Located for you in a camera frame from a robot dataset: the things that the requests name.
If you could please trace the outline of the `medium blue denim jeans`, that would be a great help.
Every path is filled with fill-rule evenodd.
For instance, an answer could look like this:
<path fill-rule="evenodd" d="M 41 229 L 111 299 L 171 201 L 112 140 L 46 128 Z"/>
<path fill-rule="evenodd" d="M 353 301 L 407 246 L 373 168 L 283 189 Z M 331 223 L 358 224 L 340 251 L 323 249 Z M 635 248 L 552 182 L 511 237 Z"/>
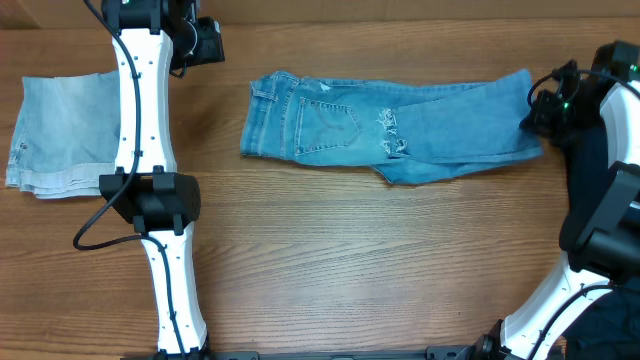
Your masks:
<path fill-rule="evenodd" d="M 431 86 L 278 71 L 250 84 L 240 151 L 307 166 L 368 167 L 403 185 L 510 166 L 543 153 L 520 128 L 530 86 L 526 70 Z"/>

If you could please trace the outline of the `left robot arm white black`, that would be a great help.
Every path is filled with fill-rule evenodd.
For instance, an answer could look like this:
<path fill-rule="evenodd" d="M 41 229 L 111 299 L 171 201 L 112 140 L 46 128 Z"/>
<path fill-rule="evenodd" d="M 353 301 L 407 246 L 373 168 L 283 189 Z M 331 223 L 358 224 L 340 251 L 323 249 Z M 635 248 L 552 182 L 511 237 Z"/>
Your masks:
<path fill-rule="evenodd" d="M 181 174 L 169 126 L 169 79 L 224 61 L 217 21 L 196 1 L 104 1 L 99 19 L 118 62 L 120 134 L 114 171 L 99 178 L 108 207 L 145 248 L 158 313 L 157 359 L 210 359 L 193 265 L 198 181 Z"/>

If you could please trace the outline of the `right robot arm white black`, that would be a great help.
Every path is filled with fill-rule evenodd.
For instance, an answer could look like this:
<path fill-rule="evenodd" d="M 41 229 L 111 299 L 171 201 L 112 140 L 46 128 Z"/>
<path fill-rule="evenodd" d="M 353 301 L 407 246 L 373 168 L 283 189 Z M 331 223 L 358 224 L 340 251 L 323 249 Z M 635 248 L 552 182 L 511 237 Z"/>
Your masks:
<path fill-rule="evenodd" d="M 590 69 L 569 61 L 549 77 L 557 89 L 534 84 L 520 126 L 565 157 L 561 256 L 525 304 L 459 359 L 545 359 L 589 307 L 639 274 L 639 48 L 617 40 Z"/>

